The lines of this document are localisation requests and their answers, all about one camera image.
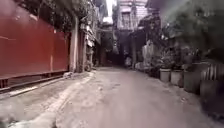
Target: sidewalk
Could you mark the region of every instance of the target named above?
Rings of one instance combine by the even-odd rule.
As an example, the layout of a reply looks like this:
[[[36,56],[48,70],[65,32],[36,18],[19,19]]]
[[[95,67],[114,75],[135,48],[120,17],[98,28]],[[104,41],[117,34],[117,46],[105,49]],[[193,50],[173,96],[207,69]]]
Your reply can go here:
[[[42,118],[49,112],[50,115],[48,114],[47,117],[54,117],[70,93],[79,89],[79,86],[92,76],[92,73],[85,73],[2,94],[0,95],[3,98],[0,100],[0,118],[13,119],[17,122],[25,120],[27,124],[27,122],[39,120],[39,117]]]

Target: road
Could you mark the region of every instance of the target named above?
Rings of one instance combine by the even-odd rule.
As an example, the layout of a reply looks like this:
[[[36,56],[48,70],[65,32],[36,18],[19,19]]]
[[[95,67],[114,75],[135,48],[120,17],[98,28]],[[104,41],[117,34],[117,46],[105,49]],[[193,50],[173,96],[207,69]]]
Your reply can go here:
[[[62,128],[223,128],[200,109],[197,96],[147,75],[100,68],[87,83],[95,96],[71,97],[58,117]],[[77,110],[77,99],[85,107]]]
[[[33,120],[66,94],[54,109],[58,128],[224,127],[202,112],[197,96],[144,73],[104,67],[92,74],[86,83],[77,77],[1,100],[0,119]]]

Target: flower pot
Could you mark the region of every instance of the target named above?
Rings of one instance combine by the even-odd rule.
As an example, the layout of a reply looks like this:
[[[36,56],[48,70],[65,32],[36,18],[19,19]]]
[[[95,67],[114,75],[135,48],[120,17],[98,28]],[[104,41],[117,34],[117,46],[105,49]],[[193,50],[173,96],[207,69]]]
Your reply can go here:
[[[198,71],[184,72],[184,90],[197,94],[200,88],[201,74]]]
[[[160,69],[160,80],[163,82],[170,82],[171,69]]]
[[[208,115],[221,119],[224,117],[223,80],[205,80],[200,87],[200,98],[203,110]]]
[[[201,83],[201,72],[207,64],[193,64],[190,71],[184,71],[184,90],[189,93],[199,94]]]
[[[171,83],[183,87],[183,72],[181,70],[175,70],[171,72]]]

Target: red wall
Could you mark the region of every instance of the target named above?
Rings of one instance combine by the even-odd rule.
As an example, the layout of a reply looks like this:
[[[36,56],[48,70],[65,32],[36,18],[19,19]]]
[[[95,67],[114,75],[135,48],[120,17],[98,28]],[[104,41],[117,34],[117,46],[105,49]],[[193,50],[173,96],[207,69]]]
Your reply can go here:
[[[66,71],[68,43],[63,32],[13,0],[0,0],[0,79]]]

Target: potted plant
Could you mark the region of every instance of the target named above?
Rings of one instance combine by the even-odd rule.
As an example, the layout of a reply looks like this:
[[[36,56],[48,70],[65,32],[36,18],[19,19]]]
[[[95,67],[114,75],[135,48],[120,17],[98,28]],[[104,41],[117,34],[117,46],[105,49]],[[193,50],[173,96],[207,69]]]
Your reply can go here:
[[[174,47],[173,50],[174,64],[171,72],[171,83],[173,85],[183,87],[183,71],[182,71],[182,60],[181,60],[181,49],[178,46]]]
[[[170,82],[171,67],[173,64],[172,60],[171,50],[165,50],[162,53],[161,59],[159,59],[160,80],[163,82]]]

